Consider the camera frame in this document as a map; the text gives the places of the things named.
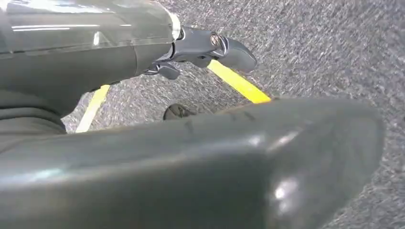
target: yellow tape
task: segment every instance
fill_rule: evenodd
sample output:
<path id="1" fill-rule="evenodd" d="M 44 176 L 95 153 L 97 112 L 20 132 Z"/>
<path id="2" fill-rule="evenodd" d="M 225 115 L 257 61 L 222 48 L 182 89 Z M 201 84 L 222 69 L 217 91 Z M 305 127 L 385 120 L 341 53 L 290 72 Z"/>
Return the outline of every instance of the yellow tape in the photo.
<path id="1" fill-rule="evenodd" d="M 257 87 L 231 69 L 223 66 L 218 61 L 211 61 L 211 63 L 208 65 L 208 69 L 213 71 L 222 80 L 224 80 L 227 84 L 253 103 L 258 104 L 271 101 L 270 97 L 261 92 Z M 108 93 L 109 88 L 110 85 L 103 85 L 94 93 L 89 106 L 87 107 L 86 112 L 76 129 L 76 133 L 88 131 L 94 117 L 96 116 L 97 110 L 100 108 Z"/>
<path id="2" fill-rule="evenodd" d="M 253 103 L 259 104 L 271 101 L 270 97 L 260 91 L 256 86 L 238 75 L 236 72 L 223 66 L 218 61 L 211 61 L 210 65 L 208 65 L 208 69 L 213 71 L 222 80 Z"/>
<path id="3" fill-rule="evenodd" d="M 98 89 L 90 100 L 89 106 L 83 115 L 82 120 L 80 120 L 79 126 L 76 129 L 76 133 L 86 132 L 91 125 L 94 117 L 96 116 L 97 110 L 100 108 L 101 104 L 104 102 L 110 85 L 103 85 Z"/>

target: screw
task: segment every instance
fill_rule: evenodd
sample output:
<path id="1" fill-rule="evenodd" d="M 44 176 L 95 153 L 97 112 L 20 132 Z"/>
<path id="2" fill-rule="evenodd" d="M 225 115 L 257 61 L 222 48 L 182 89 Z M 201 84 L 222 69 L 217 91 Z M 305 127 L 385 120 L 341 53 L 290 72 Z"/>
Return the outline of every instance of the screw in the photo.
<path id="1" fill-rule="evenodd" d="M 213 44 L 213 46 L 218 46 L 219 45 L 219 37 L 216 34 L 212 34 L 211 35 L 211 44 Z"/>

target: shoe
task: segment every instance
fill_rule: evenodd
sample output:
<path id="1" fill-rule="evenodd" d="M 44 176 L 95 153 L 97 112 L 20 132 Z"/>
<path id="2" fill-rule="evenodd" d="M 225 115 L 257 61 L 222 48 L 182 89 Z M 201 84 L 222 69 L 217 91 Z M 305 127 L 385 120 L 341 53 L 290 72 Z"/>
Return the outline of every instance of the shoe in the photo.
<path id="1" fill-rule="evenodd" d="M 185 106 L 180 104 L 172 104 L 166 109 L 163 115 L 163 120 L 180 119 L 191 115 L 195 115 L 195 113 L 191 112 Z"/>

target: yellow line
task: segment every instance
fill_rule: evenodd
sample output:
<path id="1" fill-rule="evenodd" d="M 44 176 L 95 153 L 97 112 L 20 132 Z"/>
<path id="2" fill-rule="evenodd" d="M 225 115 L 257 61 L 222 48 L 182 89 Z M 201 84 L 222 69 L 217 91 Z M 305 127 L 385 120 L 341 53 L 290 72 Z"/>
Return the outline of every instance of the yellow line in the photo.
<path id="1" fill-rule="evenodd" d="M 208 65 L 208 69 L 213 71 L 222 80 L 224 80 L 227 84 L 253 103 L 258 104 L 271 101 L 270 97 L 261 92 L 257 87 L 231 69 L 223 66 L 218 61 L 211 61 L 211 63 Z M 103 85 L 94 93 L 89 106 L 87 107 L 86 112 L 76 129 L 76 133 L 88 131 L 94 117 L 96 116 L 97 110 L 100 108 L 108 93 L 109 88 L 110 85 Z"/>
<path id="2" fill-rule="evenodd" d="M 76 133 L 86 132 L 90 128 L 91 122 L 93 121 L 97 110 L 103 103 L 109 89 L 110 85 L 103 85 L 94 93 L 93 97 L 90 100 L 89 106 L 87 107 L 86 112 L 83 115 L 82 120 L 80 120 L 79 126 L 76 129 Z"/>
<path id="3" fill-rule="evenodd" d="M 238 75 L 236 72 L 223 66 L 218 61 L 211 61 L 210 65 L 208 65 L 208 69 L 213 71 L 222 80 L 253 103 L 259 104 L 271 101 L 270 97 L 260 91 L 256 86 Z"/>

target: black shoe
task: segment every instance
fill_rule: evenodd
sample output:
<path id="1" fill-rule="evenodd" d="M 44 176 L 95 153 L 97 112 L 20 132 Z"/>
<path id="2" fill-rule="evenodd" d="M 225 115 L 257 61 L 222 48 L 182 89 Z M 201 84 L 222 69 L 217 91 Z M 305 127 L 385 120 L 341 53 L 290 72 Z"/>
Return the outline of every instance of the black shoe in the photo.
<path id="1" fill-rule="evenodd" d="M 195 113 L 191 112 L 185 106 L 180 104 L 173 104 L 166 109 L 163 115 L 163 120 L 180 119 L 191 115 L 195 115 Z"/>

